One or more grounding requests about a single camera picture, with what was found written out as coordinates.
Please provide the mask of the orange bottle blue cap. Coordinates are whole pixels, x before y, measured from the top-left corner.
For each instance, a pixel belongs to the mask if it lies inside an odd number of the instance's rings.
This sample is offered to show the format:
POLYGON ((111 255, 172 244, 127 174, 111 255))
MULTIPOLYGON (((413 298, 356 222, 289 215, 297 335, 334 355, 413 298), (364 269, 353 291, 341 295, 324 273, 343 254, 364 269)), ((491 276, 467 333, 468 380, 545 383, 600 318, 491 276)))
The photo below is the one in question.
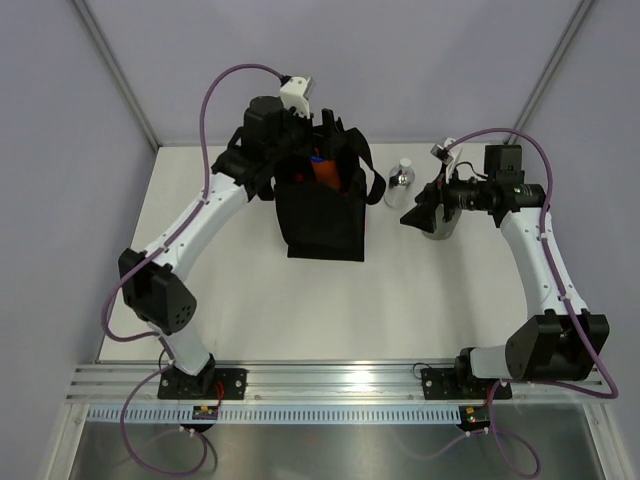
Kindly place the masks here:
POLYGON ((311 166, 317 182, 327 185, 334 190, 340 189, 340 175, 334 160, 312 157, 311 166))

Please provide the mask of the grey-green pump bottle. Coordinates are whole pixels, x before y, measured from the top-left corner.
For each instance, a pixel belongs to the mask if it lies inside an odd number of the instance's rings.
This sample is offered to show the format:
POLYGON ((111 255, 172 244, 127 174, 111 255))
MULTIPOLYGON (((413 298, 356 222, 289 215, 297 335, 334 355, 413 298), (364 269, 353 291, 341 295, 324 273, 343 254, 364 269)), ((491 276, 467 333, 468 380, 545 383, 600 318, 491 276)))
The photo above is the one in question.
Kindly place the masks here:
POLYGON ((435 221, 434 229, 432 232, 424 231, 423 235, 430 240, 446 240, 453 234, 458 222, 458 216, 454 216, 450 220, 446 220, 444 217, 442 217, 435 221))

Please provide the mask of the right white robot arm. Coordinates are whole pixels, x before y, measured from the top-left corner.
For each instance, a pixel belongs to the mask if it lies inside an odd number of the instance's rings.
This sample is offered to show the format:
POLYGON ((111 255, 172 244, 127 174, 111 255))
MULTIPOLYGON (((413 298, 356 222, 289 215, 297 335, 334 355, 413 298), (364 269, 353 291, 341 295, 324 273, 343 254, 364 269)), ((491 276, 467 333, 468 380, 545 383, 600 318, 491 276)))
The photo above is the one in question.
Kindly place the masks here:
POLYGON ((401 224, 444 240, 462 212, 487 213, 511 250, 526 299, 526 321, 504 344, 460 352, 452 375, 457 392, 474 397, 489 381, 498 380, 589 394, 580 383, 592 371, 610 383, 599 357, 610 332, 608 320, 591 312, 577 293, 554 238, 550 191, 526 182, 521 148, 487 146, 479 179, 460 178, 461 150, 452 139, 435 145, 431 153, 441 162, 439 173, 416 196, 401 224))

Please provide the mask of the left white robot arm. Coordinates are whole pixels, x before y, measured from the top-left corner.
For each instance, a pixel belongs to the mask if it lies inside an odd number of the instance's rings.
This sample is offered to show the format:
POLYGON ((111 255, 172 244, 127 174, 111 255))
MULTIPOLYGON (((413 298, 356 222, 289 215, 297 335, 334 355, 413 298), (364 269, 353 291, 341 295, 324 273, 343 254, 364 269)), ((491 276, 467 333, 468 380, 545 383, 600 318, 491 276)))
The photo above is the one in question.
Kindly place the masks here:
POLYGON ((185 284, 189 273, 224 224, 266 191, 276 164, 313 147, 313 115, 304 95, 252 99, 192 209, 145 250, 121 254, 123 301, 167 347, 171 372, 193 398, 213 391, 215 359, 190 324, 197 301, 185 284))

